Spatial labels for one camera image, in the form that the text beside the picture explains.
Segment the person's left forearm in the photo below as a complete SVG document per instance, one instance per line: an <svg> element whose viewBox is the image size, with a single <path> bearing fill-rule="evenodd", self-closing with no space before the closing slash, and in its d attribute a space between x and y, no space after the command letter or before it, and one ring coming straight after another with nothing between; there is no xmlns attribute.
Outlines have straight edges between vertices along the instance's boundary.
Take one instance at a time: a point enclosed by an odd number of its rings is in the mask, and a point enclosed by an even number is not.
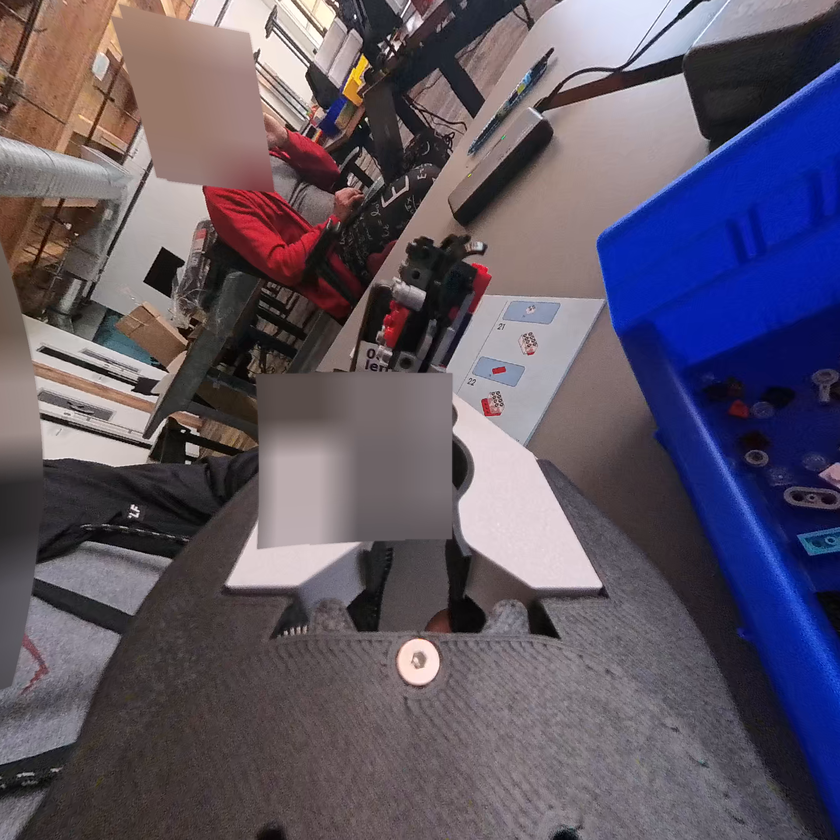
<svg viewBox="0 0 840 840"><path fill-rule="evenodd" d="M191 464L46 460L37 562L88 542L173 559L258 469L257 448Z"/></svg>

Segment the silver air duct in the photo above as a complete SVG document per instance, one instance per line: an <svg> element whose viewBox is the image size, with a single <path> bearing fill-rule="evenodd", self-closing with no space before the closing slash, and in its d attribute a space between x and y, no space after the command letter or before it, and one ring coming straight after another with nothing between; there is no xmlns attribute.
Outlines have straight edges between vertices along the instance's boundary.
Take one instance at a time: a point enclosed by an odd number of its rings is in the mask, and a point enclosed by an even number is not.
<svg viewBox="0 0 840 840"><path fill-rule="evenodd" d="M31 143L1 139L1 196L116 201L131 174L107 155L85 147L76 157Z"/></svg>

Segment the grey desk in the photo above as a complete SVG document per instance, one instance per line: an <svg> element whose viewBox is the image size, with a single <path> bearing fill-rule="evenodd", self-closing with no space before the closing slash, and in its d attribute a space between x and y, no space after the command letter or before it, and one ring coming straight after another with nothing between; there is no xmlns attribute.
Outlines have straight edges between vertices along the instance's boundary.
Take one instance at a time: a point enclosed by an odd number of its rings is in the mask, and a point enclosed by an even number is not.
<svg viewBox="0 0 840 840"><path fill-rule="evenodd" d="M516 53L493 33L509 63L434 189L402 237L456 230L448 195L471 167L466 146L547 49L552 65L534 92L550 91L584 67L612 67L664 27L686 2L559 2L538 19ZM552 143L477 218L489 244L490 292L604 298L598 235L682 175L707 152L685 82L670 78L583 101L549 114ZM696 513L665 450L607 311L603 311L532 434L547 459L640 549L687 608L705 638L723 688L772 783L814 838L837 838L754 647L739 637L740 615Z"/></svg>

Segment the small heap of toy bricks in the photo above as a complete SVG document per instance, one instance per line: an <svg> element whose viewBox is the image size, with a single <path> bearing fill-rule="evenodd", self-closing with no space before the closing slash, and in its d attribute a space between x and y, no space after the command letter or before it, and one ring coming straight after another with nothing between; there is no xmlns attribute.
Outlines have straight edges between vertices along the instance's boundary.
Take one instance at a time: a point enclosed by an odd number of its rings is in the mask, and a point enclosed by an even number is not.
<svg viewBox="0 0 840 840"><path fill-rule="evenodd" d="M768 384L705 372L701 404L734 474L796 550L838 556L838 367Z"/></svg>

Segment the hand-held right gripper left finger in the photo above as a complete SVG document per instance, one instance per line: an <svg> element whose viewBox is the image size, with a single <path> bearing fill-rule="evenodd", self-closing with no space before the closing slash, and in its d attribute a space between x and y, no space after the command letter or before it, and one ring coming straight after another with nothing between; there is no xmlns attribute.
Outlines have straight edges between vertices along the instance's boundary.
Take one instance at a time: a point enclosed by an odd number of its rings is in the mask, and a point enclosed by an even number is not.
<svg viewBox="0 0 840 840"><path fill-rule="evenodd" d="M261 549L254 526L225 582L239 595L358 595L364 588L367 542Z"/></svg>

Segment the black digital timer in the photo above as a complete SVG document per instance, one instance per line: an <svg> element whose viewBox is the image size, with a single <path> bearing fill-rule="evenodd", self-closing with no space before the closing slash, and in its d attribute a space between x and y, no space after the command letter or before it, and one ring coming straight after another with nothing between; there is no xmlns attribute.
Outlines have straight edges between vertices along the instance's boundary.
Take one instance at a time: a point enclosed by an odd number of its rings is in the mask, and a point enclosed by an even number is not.
<svg viewBox="0 0 840 840"><path fill-rule="evenodd" d="M724 3L682 63L700 133L717 148L838 59L838 1Z"/></svg>

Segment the black printed cloth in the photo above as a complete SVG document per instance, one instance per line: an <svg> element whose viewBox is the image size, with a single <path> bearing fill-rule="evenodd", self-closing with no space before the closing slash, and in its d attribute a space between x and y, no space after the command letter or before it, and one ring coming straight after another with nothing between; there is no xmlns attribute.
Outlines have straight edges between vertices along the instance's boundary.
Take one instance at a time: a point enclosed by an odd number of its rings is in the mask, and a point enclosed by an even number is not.
<svg viewBox="0 0 840 840"><path fill-rule="evenodd" d="M335 253L363 287L370 285L378 272L373 264L401 237L440 170L431 163L415 166L366 198L361 210L342 225Z"/></svg>

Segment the grey toy brick vehicle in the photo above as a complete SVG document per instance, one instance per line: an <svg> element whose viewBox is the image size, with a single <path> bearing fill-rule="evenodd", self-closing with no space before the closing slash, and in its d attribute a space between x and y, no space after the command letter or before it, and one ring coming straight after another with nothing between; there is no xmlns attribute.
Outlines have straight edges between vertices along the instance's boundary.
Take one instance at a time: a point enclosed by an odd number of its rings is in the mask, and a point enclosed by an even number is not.
<svg viewBox="0 0 840 840"><path fill-rule="evenodd" d="M389 308L375 337L375 360L388 371L445 373L490 284L474 261L487 244L452 234L408 243L389 291Z"/></svg>

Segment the printed instruction sheet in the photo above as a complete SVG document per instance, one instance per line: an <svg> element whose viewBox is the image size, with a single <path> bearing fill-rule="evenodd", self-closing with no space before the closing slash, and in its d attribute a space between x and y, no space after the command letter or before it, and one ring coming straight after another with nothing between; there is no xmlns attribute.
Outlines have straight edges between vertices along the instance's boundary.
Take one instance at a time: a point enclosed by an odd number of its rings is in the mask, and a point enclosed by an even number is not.
<svg viewBox="0 0 840 840"><path fill-rule="evenodd" d="M603 299L484 295L448 362L454 394L527 444L604 306Z"/></svg>

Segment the blue patterned pen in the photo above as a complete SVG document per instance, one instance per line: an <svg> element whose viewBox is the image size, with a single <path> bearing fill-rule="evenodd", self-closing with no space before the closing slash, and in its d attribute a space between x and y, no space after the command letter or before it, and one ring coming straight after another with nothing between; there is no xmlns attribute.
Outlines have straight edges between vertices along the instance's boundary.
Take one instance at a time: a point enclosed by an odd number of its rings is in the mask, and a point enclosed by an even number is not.
<svg viewBox="0 0 840 840"><path fill-rule="evenodd" d="M553 53L554 48L552 47L530 67L525 76L519 81L519 84L511 91L510 95L508 95L507 99L502 103L493 117L472 141L467 150L468 156L474 156L487 144L490 138L508 119L508 116L511 115L512 111L518 106L519 102L541 80L548 68Z"/></svg>

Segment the person's grey hoodie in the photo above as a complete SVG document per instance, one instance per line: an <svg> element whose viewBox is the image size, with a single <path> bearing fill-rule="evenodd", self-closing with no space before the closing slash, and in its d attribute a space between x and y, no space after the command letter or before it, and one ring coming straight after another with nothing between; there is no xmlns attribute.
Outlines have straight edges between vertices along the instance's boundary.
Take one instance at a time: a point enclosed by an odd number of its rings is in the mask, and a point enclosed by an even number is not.
<svg viewBox="0 0 840 840"><path fill-rule="evenodd" d="M35 578L134 614L169 559L107 544L36 565ZM1 760L10 763L77 739L119 635L33 597L14 682L1 693Z"/></svg>

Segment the cardboard box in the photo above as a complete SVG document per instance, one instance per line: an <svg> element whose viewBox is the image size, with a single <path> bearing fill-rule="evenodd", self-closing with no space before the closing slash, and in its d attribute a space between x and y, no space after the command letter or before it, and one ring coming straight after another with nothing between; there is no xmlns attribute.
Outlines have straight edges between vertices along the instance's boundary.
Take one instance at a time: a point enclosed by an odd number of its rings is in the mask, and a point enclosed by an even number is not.
<svg viewBox="0 0 840 840"><path fill-rule="evenodd" d="M187 339L147 301L116 321L115 329L164 367L187 350Z"/></svg>

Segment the blue plastic bin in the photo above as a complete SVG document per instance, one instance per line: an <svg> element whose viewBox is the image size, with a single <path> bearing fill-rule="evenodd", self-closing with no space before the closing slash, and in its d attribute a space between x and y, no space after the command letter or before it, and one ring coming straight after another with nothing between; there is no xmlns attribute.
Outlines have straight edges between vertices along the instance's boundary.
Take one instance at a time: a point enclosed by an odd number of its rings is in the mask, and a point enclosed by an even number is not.
<svg viewBox="0 0 840 840"><path fill-rule="evenodd" d="M612 325L801 744L839 809L838 556L810 557L728 464L699 378L838 367L835 65L597 241Z"/></svg>

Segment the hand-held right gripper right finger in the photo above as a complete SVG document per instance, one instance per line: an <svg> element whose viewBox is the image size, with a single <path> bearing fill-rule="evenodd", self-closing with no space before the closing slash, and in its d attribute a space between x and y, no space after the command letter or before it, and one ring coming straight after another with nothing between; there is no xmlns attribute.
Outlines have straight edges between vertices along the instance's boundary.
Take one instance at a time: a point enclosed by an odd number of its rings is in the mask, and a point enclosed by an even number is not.
<svg viewBox="0 0 840 840"><path fill-rule="evenodd" d="M535 456L459 396L454 441L467 476L458 519L468 597L574 597L603 584Z"/></svg>

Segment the stack of coloured bins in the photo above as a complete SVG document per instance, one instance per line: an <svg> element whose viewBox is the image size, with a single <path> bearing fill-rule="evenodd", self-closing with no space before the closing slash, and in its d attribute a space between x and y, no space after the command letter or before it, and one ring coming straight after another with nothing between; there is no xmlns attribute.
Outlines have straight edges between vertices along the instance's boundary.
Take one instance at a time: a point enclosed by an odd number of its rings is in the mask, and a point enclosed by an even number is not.
<svg viewBox="0 0 840 840"><path fill-rule="evenodd" d="M341 92L335 97L331 94L327 96L329 105L319 103L313 107L310 122L315 129L315 140L322 147L328 150L337 149L361 126L364 119L361 91L364 86L364 74L369 66L368 59L364 56L359 58Z"/></svg>

